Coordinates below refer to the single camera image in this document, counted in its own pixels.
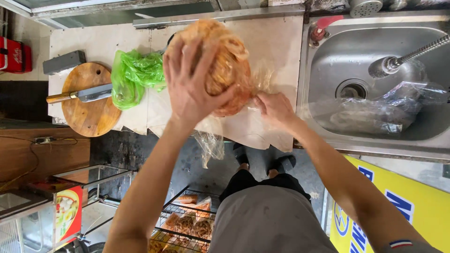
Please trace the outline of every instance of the black shorts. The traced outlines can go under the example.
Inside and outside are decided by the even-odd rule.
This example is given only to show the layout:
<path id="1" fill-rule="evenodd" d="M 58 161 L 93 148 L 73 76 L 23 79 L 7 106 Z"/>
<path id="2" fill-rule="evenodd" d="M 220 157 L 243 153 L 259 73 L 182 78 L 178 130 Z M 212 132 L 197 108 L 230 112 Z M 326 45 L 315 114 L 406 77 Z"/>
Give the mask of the black shorts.
<path id="1" fill-rule="evenodd" d="M 219 196 L 219 200 L 222 202 L 226 197 L 233 193 L 257 185 L 271 185 L 291 189 L 305 196 L 305 198 L 311 203 L 311 195 L 307 194 L 303 190 L 302 186 L 298 183 L 298 180 L 295 177 L 287 173 L 280 173 L 274 178 L 269 178 L 258 182 L 248 170 L 244 169 L 241 169 L 234 174 L 224 192 Z"/>

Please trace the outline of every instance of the red valve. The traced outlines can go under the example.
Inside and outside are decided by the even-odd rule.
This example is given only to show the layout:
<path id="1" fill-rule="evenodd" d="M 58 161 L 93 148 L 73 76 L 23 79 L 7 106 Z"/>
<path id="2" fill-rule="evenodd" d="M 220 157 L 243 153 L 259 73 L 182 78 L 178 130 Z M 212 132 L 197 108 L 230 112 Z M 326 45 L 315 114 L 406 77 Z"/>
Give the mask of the red valve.
<path id="1" fill-rule="evenodd" d="M 325 28 L 341 19 L 344 19 L 344 16 L 337 15 L 317 20 L 317 27 L 311 33 L 311 40 L 315 42 L 321 41 L 325 35 Z"/>

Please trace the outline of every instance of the stainless steel sink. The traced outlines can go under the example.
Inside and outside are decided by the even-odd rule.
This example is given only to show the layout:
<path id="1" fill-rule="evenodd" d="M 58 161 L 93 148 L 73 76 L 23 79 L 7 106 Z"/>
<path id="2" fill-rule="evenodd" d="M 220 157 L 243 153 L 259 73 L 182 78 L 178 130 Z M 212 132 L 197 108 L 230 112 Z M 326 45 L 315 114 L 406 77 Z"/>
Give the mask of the stainless steel sink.
<path id="1" fill-rule="evenodd" d="M 450 30 L 450 11 L 378 13 L 371 18 L 351 18 L 327 28 L 330 36 L 319 46 L 309 34 L 319 18 L 311 18 L 303 28 L 297 115 L 334 148 L 362 153 L 450 159 L 450 104 L 425 106 L 400 136 L 344 133 L 326 130 L 313 115 L 313 103 L 334 99 L 345 92 L 373 99 L 402 81 L 429 81 L 450 90 L 450 45 L 403 64 L 384 79 L 374 80 L 369 65 L 388 55 L 402 56 Z"/>

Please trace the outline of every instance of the cleaver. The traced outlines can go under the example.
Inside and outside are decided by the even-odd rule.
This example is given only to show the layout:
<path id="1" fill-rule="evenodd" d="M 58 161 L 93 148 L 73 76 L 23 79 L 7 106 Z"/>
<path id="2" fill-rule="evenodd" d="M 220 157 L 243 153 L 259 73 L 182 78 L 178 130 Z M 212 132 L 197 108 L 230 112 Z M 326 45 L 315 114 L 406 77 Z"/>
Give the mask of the cleaver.
<path id="1" fill-rule="evenodd" d="M 47 97 L 47 103 L 54 104 L 69 99 L 79 99 L 81 102 L 91 102 L 99 99 L 108 98 L 111 96 L 113 84 L 108 83 L 94 88 L 79 91 L 69 91 L 58 95 L 51 95 Z"/>

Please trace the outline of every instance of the sink drain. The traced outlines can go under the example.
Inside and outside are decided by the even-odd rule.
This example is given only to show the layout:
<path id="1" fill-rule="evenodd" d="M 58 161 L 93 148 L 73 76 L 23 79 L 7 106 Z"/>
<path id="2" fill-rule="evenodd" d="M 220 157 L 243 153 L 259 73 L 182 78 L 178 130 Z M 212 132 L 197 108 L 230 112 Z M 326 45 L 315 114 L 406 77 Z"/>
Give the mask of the sink drain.
<path id="1" fill-rule="evenodd" d="M 336 89 L 336 98 L 356 98 L 365 99 L 367 97 L 368 84 L 357 78 L 348 79 L 338 85 Z"/>

